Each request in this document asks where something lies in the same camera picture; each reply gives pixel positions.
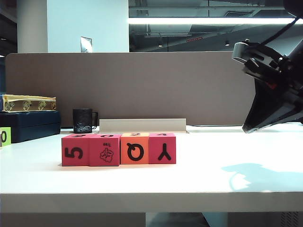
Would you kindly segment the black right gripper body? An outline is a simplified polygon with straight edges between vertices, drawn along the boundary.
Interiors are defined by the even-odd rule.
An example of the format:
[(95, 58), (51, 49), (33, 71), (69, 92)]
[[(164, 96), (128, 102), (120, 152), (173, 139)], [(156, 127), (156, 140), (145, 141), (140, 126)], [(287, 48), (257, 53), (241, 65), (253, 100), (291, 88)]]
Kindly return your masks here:
[(301, 95), (303, 93), (303, 43), (282, 55), (263, 43), (242, 42), (245, 74), (254, 78), (255, 94)]

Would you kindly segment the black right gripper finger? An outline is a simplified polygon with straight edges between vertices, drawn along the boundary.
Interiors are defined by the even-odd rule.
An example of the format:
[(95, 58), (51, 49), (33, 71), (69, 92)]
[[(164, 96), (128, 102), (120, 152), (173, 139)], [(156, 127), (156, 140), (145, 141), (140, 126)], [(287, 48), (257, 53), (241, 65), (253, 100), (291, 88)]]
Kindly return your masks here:
[(242, 130), (245, 133), (252, 133), (293, 120), (294, 106), (279, 99), (266, 84), (255, 80), (254, 100)]
[(260, 128), (293, 121), (303, 116), (303, 100), (298, 95), (269, 94), (265, 99), (265, 119)]

